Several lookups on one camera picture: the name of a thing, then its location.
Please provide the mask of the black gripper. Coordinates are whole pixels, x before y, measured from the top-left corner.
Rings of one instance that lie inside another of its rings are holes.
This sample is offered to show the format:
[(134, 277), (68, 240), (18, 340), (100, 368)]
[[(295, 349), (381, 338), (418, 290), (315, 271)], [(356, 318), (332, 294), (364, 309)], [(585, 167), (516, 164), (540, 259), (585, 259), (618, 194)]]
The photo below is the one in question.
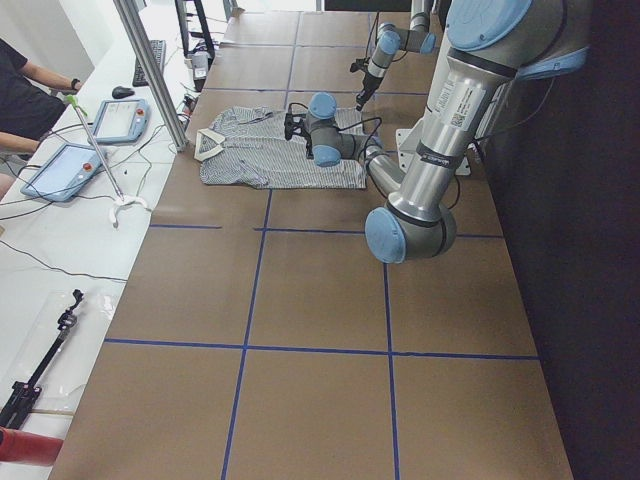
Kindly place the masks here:
[(356, 95), (356, 110), (361, 111), (379, 88), (379, 78), (366, 72), (362, 81), (362, 89)]
[(306, 115), (287, 112), (284, 119), (284, 138), (291, 141), (294, 136), (307, 138)]

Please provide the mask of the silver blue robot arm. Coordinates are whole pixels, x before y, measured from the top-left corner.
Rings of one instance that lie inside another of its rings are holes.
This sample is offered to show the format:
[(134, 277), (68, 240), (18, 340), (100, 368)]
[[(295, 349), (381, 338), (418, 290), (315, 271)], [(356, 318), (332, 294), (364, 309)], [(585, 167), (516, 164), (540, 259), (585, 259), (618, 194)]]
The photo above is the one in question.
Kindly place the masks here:
[(380, 87), (387, 71), (401, 52), (429, 54), (436, 44), (436, 35), (430, 31), (430, 14), (434, 1), (413, 1), (408, 29), (392, 23), (382, 23), (376, 32), (375, 48), (364, 58), (356, 59), (350, 72), (362, 71), (362, 89), (356, 95), (356, 109), (361, 111), (372, 95)]
[(387, 264), (435, 257), (453, 244), (456, 223), (442, 199), (496, 90), (513, 80), (573, 72), (589, 48), (588, 1), (454, 1), (442, 41), (429, 29), (428, 9), (428, 2), (414, 2), (406, 29), (382, 24), (373, 53), (353, 63), (364, 74), (356, 98), (364, 105), (398, 52), (437, 53), (425, 113), (406, 138), (413, 151), (407, 169), (370, 137), (339, 128), (330, 94), (316, 93), (304, 113), (287, 113), (284, 120), (285, 135), (304, 138), (318, 166), (364, 161), (386, 199), (366, 218), (366, 241)]

